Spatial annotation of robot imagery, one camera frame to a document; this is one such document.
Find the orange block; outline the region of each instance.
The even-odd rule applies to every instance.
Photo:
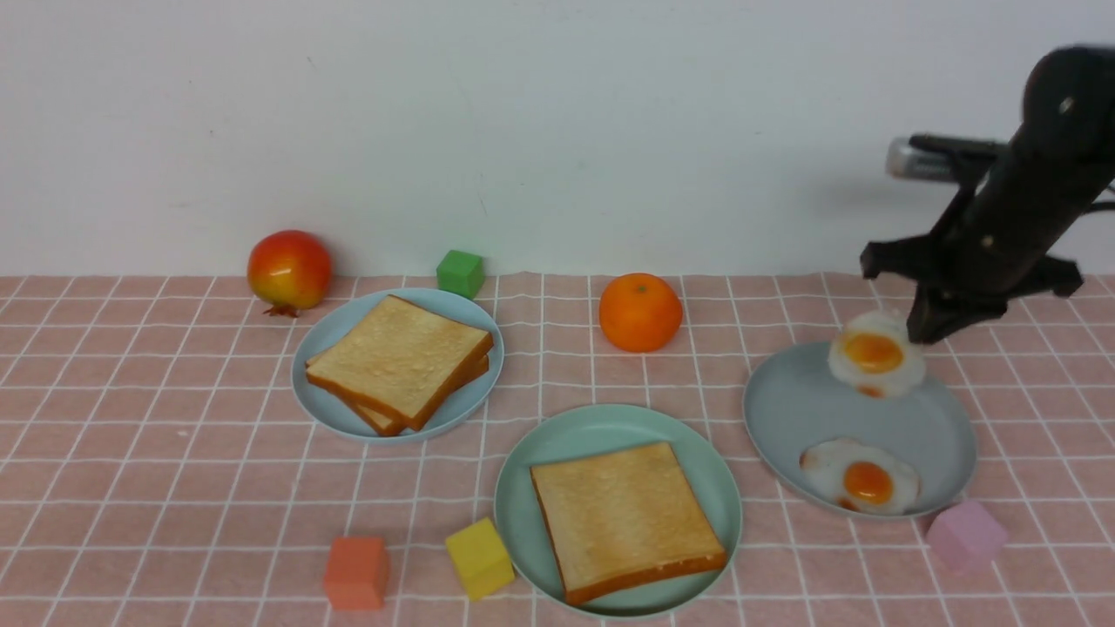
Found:
[[[336,610],[379,609],[390,557],[382,538],[337,538],[326,565],[326,596]]]

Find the yellow block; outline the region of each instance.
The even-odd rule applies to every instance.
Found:
[[[468,598],[478,601],[515,580],[503,540],[489,519],[479,520],[445,541]]]

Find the egg white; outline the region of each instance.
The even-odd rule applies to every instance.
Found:
[[[863,372],[844,347],[847,340],[860,334],[872,334],[890,338],[902,351],[902,364],[893,370],[881,374]],[[921,348],[910,343],[901,319],[882,310],[861,314],[844,326],[844,330],[832,341],[828,349],[828,369],[837,380],[852,387],[871,387],[883,397],[902,396],[921,385],[925,379],[925,357]]]
[[[857,499],[844,489],[844,472],[855,462],[871,462],[891,476],[894,492],[890,501],[874,504]],[[857,511],[899,515],[913,507],[921,494],[921,476],[910,464],[882,448],[851,437],[822,442],[802,453],[799,465],[806,480],[825,501],[840,505],[846,499]]]

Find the bread slice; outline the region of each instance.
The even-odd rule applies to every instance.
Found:
[[[318,358],[321,357],[324,351],[319,353],[313,357],[307,359],[306,365],[309,366],[310,364],[317,361]],[[488,369],[488,358],[487,355],[485,355],[481,357],[481,360],[477,361],[475,366],[469,368],[467,380],[464,384],[462,384],[460,387],[464,387],[473,383],[474,380],[481,378],[482,376],[487,374],[487,369]],[[378,433],[384,437],[394,437],[403,433],[403,430],[407,428],[406,424],[398,421],[392,421],[391,418],[385,416],[384,414],[380,414],[379,412],[370,407],[365,407],[363,405],[360,405],[359,403],[356,403],[353,401],[349,401],[343,396],[338,396],[337,398],[346,406],[348,406],[349,409],[352,409],[352,413],[355,413],[357,416],[360,417],[360,419],[367,423],[368,426],[372,428],[372,431],[375,431],[376,433]]]
[[[307,367],[306,378],[420,431],[494,343],[487,330],[389,295]]]
[[[531,479],[569,605],[728,563],[668,442],[536,465]]]

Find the toy block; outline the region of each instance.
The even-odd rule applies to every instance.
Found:
[[[465,298],[476,298],[484,284],[484,260],[450,250],[437,266],[437,288]]]
[[[334,610],[384,607],[391,560],[382,538],[337,538],[326,565],[326,597]]]
[[[474,601],[515,580],[511,556],[491,519],[485,518],[449,536],[445,548],[460,585]]]
[[[964,501],[941,512],[925,541],[956,573],[986,568],[1007,543],[1007,530],[978,501]]]

